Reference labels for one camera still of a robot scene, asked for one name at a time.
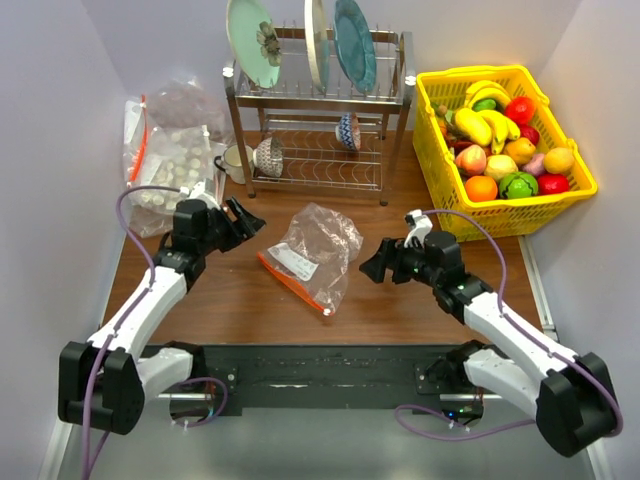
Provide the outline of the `orange fruit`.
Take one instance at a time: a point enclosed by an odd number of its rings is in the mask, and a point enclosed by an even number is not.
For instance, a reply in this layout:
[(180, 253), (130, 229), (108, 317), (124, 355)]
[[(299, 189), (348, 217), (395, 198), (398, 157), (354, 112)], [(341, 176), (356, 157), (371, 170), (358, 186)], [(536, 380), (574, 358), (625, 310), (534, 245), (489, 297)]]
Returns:
[(464, 187), (468, 198), (472, 202), (488, 202), (498, 197), (498, 185), (489, 176), (472, 176), (465, 182)]

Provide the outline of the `pink yellow peach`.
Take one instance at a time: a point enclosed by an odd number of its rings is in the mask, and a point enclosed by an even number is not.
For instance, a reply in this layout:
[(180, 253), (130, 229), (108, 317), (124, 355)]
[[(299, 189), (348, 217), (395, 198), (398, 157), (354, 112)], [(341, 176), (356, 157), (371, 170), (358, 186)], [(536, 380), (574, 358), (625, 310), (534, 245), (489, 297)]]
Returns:
[(467, 177), (482, 175), (487, 166), (487, 156), (483, 147), (471, 145), (455, 158), (458, 170)]

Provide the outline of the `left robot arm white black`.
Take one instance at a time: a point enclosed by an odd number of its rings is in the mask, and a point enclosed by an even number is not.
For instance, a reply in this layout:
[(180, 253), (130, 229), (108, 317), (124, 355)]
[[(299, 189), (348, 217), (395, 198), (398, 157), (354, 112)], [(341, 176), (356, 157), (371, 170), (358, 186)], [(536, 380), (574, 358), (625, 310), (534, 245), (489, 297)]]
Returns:
[(196, 392), (209, 381), (199, 345), (172, 341), (151, 357), (143, 351), (204, 272), (207, 256), (240, 246), (266, 222), (229, 198), (222, 206), (203, 199), (182, 200), (172, 223), (125, 304), (87, 341), (71, 341), (61, 351), (57, 404), (61, 421), (126, 435), (148, 401), (174, 386)]

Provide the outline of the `clear orange-zipper zip bag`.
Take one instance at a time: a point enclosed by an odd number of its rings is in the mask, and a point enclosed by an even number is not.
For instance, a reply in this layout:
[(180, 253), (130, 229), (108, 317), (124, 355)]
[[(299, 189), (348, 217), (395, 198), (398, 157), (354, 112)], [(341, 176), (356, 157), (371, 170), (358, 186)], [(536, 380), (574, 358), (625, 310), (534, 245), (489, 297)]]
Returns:
[(257, 257), (304, 302), (332, 316), (346, 294), (349, 266), (363, 240), (349, 217), (310, 203), (292, 217), (282, 239)]

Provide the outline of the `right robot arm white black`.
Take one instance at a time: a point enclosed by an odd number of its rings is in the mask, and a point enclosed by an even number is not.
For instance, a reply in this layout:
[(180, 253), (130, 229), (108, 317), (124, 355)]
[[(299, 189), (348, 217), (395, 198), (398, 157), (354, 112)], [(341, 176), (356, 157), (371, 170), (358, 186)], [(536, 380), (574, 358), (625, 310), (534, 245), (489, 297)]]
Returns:
[(460, 359), (445, 369), (452, 390), (466, 393), (477, 386), (498, 394), (564, 457), (622, 431), (606, 363), (556, 343), (507, 307), (497, 292), (467, 272), (452, 234), (385, 238), (359, 269), (375, 283), (390, 273), (395, 284), (417, 281), (431, 287), (444, 312), (492, 341), (490, 347), (461, 348)]

